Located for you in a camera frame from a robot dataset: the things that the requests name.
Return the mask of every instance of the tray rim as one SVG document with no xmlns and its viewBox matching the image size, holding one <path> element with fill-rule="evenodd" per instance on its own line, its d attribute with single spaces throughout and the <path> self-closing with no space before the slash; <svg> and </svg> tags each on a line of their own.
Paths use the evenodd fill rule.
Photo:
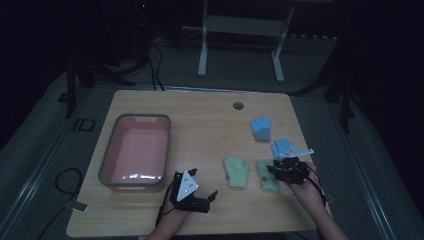
<svg viewBox="0 0 424 240">
<path fill-rule="evenodd" d="M 110 144 L 112 142 L 112 137 L 113 137 L 113 135 L 115 133 L 115 128 L 116 128 L 119 120 L 121 120 L 124 117 L 163 117 L 163 118 L 166 118 L 168 120 L 168 122 L 169 122 L 169 129 L 168 129 L 168 138 L 167 138 L 167 144 L 166 144 L 166 150 L 165 150 L 165 163 L 164 163 L 163 174 L 162 174 L 163 177 L 160 178 L 160 179 L 158 179 L 157 182 L 154 182 L 154 183 L 111 183 L 111 182 L 105 182 L 105 181 L 102 180 L 101 174 L 102 174 L 102 171 L 103 171 L 103 167 L 105 165 L 107 153 L 109 151 L 109 146 L 110 146 Z M 145 114 L 145 113 L 124 113 L 124 114 L 119 115 L 116 118 L 116 120 L 115 120 L 115 122 L 113 124 L 113 128 L 112 128 L 112 131 L 110 133 L 109 140 L 108 140 L 108 143 L 106 145 L 105 152 L 103 154 L 102 163 L 100 164 L 100 168 L 99 168 L 99 171 L 98 171 L 98 174 L 97 174 L 97 178 L 100 181 L 100 183 L 103 184 L 103 185 L 105 185 L 105 186 L 107 186 L 107 187 L 115 187 L 115 188 L 118 188 L 118 187 L 125 187 L 125 188 L 130 188 L 130 187 L 140 188 L 140 187 L 144 187 L 144 188 L 148 188 L 148 187 L 154 187 L 154 186 L 160 185 L 164 181 L 165 176 L 166 176 L 167 162 L 168 162 L 168 152 L 169 152 L 168 150 L 169 150 L 169 143 L 170 143 L 170 137 L 171 137 L 171 124 L 172 124 L 171 118 L 168 115 L 166 115 L 166 114 L 158 114 L 158 113 L 152 113 L 152 114 Z"/>
</svg>

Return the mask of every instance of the wooden table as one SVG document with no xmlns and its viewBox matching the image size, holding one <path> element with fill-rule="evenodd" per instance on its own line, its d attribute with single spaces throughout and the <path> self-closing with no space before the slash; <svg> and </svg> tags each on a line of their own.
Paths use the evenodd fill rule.
<svg viewBox="0 0 424 240">
<path fill-rule="evenodd" d="M 233 108 L 242 102 L 244 109 Z M 161 113 L 171 118 L 166 185 L 159 193 L 115 193 L 98 180 L 116 118 L 123 113 Z M 208 214 L 192 213 L 178 234 L 284 232 L 316 229 L 287 188 L 282 193 L 261 189 L 256 161 L 272 159 L 271 143 L 255 142 L 250 120 L 272 119 L 272 139 L 285 137 L 307 147 L 290 99 L 285 94 L 180 91 L 118 91 L 106 117 L 74 211 L 71 237 L 144 236 L 154 229 L 158 208 L 175 171 L 197 168 L 195 196 L 218 190 Z M 246 189 L 227 186 L 223 159 L 239 156 L 250 165 Z M 311 160 L 303 156 L 301 160 Z"/>
</svg>

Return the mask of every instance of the dark background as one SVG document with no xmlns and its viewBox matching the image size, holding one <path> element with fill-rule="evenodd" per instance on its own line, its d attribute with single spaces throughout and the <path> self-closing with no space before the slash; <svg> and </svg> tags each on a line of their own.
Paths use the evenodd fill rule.
<svg viewBox="0 0 424 240">
<path fill-rule="evenodd" d="M 119 2 L 121 7 L 113 7 Z M 211 11 L 278 15 L 253 6 L 253 1 L 243 1 L 244 7 L 240 7 L 240 1 L 225 2 L 212 6 Z M 201 26 L 202 1 L 146 3 L 148 9 L 142 9 L 143 16 L 176 40 L 181 26 Z M 120 53 L 128 53 L 128 49 L 118 47 L 123 44 L 117 42 L 117 29 L 122 30 L 120 36 L 131 36 L 131 24 L 139 21 L 139 12 L 134 11 L 137 7 L 134 1 L 3 0 L 0 3 L 0 148 L 19 128 L 49 84 L 66 70 L 71 56 L 87 54 L 101 63 L 117 64 Z M 424 136 L 423 12 L 424 4 L 418 0 L 302 3 L 298 4 L 289 30 L 290 34 L 307 38 L 313 35 L 339 38 L 326 70 L 340 73 L 346 66 L 353 69 L 350 72 L 353 92 L 359 96 L 421 214 L 424 213 L 421 190 L 424 163 L 420 151 Z M 111 21 L 119 16 L 123 16 L 122 22 Z"/>
</svg>

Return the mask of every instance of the gray floor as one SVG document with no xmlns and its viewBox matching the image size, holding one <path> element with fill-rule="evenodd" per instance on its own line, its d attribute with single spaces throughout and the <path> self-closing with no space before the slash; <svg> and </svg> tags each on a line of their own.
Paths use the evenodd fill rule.
<svg viewBox="0 0 424 240">
<path fill-rule="evenodd" d="M 276 83 L 270 48 L 240 47 L 239 42 L 223 41 L 216 35 L 209 49 L 207 75 L 197 77 L 200 45 L 197 38 L 188 38 L 181 45 L 169 45 L 166 38 L 155 41 L 162 50 L 160 78 L 166 90 L 196 88 L 197 90 L 237 90 L 258 92 L 291 92 L 316 80 L 335 41 L 290 38 L 284 45 L 281 62 L 286 82 Z M 152 49 L 156 65 L 159 52 Z M 113 94 L 119 89 L 152 89 L 149 69 L 134 76 L 135 87 L 123 87 L 98 77 L 94 89 L 78 88 L 78 107 L 71 119 L 64 119 L 66 105 L 58 103 L 66 91 L 65 75 L 53 82 L 27 121 L 0 153 L 2 228 L 11 209 L 16 221 L 9 239 L 36 239 L 44 226 L 69 198 L 54 186 L 58 173 L 74 167 L 85 173 Z M 292 97 L 294 109 L 308 146 L 315 150 L 313 160 L 327 194 L 333 216 L 351 239 L 424 239 L 424 223 L 415 209 L 387 151 L 370 121 L 352 104 L 356 118 L 349 120 L 351 133 L 344 134 L 338 121 L 340 104 L 323 99 L 326 87 L 302 97 Z M 73 130 L 77 119 L 95 120 L 94 130 Z M 16 199 L 26 181 L 42 162 L 45 168 L 37 191 L 27 206 L 16 210 Z M 67 184 L 76 184 L 70 176 Z M 43 239 L 70 239 L 66 225 L 71 212 L 65 210 L 49 227 Z M 317 239 L 315 232 L 302 232 L 308 239 Z M 300 239 L 286 233 L 287 239 Z M 242 236 L 243 239 L 277 239 L 281 234 Z M 137 239 L 127 236 L 122 239 Z M 225 239 L 224 236 L 192 236 L 189 239 Z M 237 239 L 226 236 L 226 239 Z"/>
</svg>

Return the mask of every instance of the green cloth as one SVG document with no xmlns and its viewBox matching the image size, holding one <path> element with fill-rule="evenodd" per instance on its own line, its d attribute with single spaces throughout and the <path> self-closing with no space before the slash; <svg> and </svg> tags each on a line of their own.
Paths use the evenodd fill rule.
<svg viewBox="0 0 424 240">
<path fill-rule="evenodd" d="M 278 180 L 275 179 L 274 174 L 268 171 L 267 165 L 274 166 L 272 160 L 258 160 L 256 162 L 256 168 L 258 169 L 262 189 L 267 192 L 279 192 L 280 185 Z"/>
<path fill-rule="evenodd" d="M 228 186 L 246 188 L 249 165 L 244 164 L 243 159 L 239 157 L 225 158 L 224 165 L 227 172 Z"/>
</svg>

